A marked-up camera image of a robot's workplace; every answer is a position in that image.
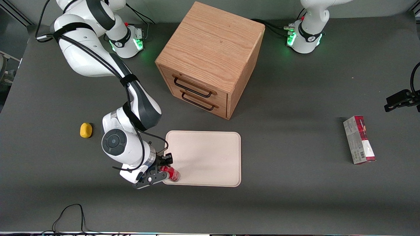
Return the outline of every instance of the gray table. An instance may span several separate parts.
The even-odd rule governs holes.
[[[242,183],[132,189],[100,146],[102,117],[125,101],[118,80],[80,76],[54,41],[31,39],[0,115],[2,231],[47,230],[81,203],[97,231],[420,233],[420,114],[383,110],[420,58],[412,15],[331,19],[309,55],[267,30],[230,121],[170,94],[154,60],[176,27],[152,25],[145,51],[125,60],[162,108],[150,132],[238,132]],[[375,163],[352,164],[342,119],[353,115],[365,116]],[[96,125],[90,139],[83,122]],[[58,229],[79,230],[79,217],[70,209]]]

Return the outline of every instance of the yellow object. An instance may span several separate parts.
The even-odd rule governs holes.
[[[92,125],[90,125],[89,123],[83,123],[80,126],[80,136],[82,138],[89,138],[92,135]]]

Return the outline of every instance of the drawer handle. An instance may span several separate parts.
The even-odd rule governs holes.
[[[207,108],[207,107],[205,107],[205,106],[203,106],[203,105],[200,105],[200,104],[198,104],[198,103],[196,103],[196,102],[194,102],[194,101],[191,101],[190,99],[188,99],[188,98],[186,98],[186,97],[184,97],[184,95],[185,95],[185,93],[184,92],[182,92],[182,99],[184,99],[185,101],[187,101],[187,102],[189,102],[189,103],[192,103],[192,104],[194,104],[194,105],[196,105],[196,106],[198,106],[198,107],[201,107],[201,108],[203,108],[204,110],[208,110],[208,111],[212,111],[213,109],[214,109],[214,105],[213,106],[211,106],[211,108]]]
[[[201,96],[201,97],[203,97],[203,98],[209,98],[209,97],[210,97],[210,95],[212,94],[212,92],[209,92],[209,94],[204,95],[204,94],[199,93],[199,92],[197,92],[197,91],[194,91],[194,90],[192,90],[192,89],[190,89],[190,88],[187,88],[187,87],[185,87],[185,86],[184,86],[184,85],[182,85],[182,84],[178,84],[178,83],[177,83],[177,81],[178,81],[178,77],[175,77],[175,79],[173,80],[173,82],[175,83],[175,85],[176,85],[176,86],[181,87],[181,88],[183,88],[183,89],[185,89],[185,90],[187,90],[187,91],[190,91],[190,92],[192,92],[192,93],[195,93],[195,94],[197,94],[197,95],[199,95],[199,96]]]

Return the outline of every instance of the green led light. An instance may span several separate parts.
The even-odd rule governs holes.
[[[115,52],[115,48],[114,48],[114,45],[112,45],[111,40],[109,41],[109,43],[111,44],[112,51],[114,51],[114,52]]]
[[[133,39],[133,41],[134,41],[134,44],[136,44],[136,47],[139,51],[143,49],[143,40]]]
[[[319,36],[318,42],[316,43],[317,46],[319,45],[321,38],[322,38],[322,34]]]
[[[296,33],[295,33],[295,32],[293,32],[293,34],[289,36],[289,39],[287,40],[287,44],[288,44],[289,46],[292,46],[292,45],[293,45],[293,43],[294,43],[295,38],[296,38]]]

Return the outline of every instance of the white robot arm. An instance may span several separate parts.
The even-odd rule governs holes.
[[[85,20],[100,37],[106,34],[113,50],[122,58],[131,58],[143,49],[143,33],[126,26],[113,12],[122,9],[126,0],[56,0],[63,15],[76,15]]]
[[[319,45],[322,30],[330,19],[328,7],[351,2],[352,0],[300,0],[307,13],[304,20],[290,23],[287,45],[298,53],[310,53]]]
[[[109,0],[109,5],[100,0],[57,0],[57,3],[65,13],[54,21],[54,33],[50,36],[59,44],[71,68],[88,77],[116,76],[127,92],[129,101],[102,119],[103,151],[123,164],[116,169],[136,189],[171,179],[174,173],[160,170],[160,167],[170,166],[171,155],[157,155],[139,134],[159,122],[162,115],[159,105],[125,63],[117,55],[108,53],[98,39],[104,33],[115,39],[115,51],[119,55],[135,55],[139,51],[136,40],[130,40],[135,28],[126,27],[121,18],[112,13],[111,6],[121,8],[125,0]]]

